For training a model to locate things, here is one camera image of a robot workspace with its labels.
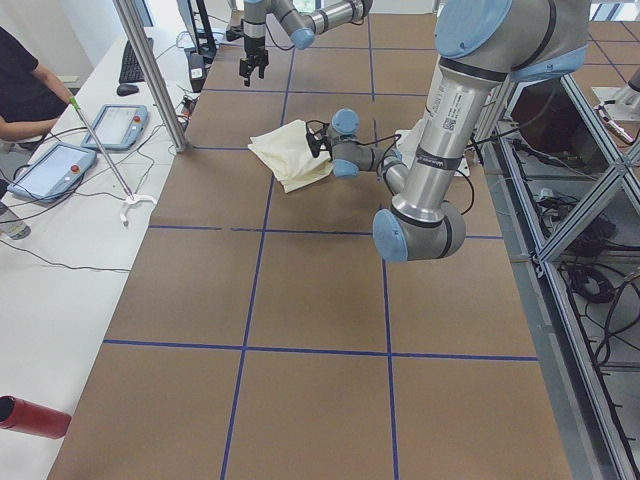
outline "white wall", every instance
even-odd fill
[[[0,22],[57,75],[83,81],[91,73],[89,58],[60,0],[2,0]]]
[[[57,0],[94,67],[124,31],[112,0]]]
[[[431,13],[434,0],[373,0],[371,13]]]

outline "label sticker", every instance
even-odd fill
[[[460,133],[464,125],[465,117],[471,109],[472,97],[470,93],[456,92],[444,115],[444,121],[442,122],[442,128],[444,130],[454,134]]]

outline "red bottle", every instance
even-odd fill
[[[11,396],[0,397],[0,428],[47,438],[67,433],[71,415]]]

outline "white cloth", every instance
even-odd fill
[[[251,137],[249,150],[271,169],[285,193],[316,182],[331,173],[329,154],[313,158],[307,145],[307,128],[302,120],[259,137]]]

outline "window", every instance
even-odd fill
[[[295,7],[301,12],[313,12],[324,6],[323,0],[293,0]],[[238,10],[244,10],[244,0],[236,0]]]

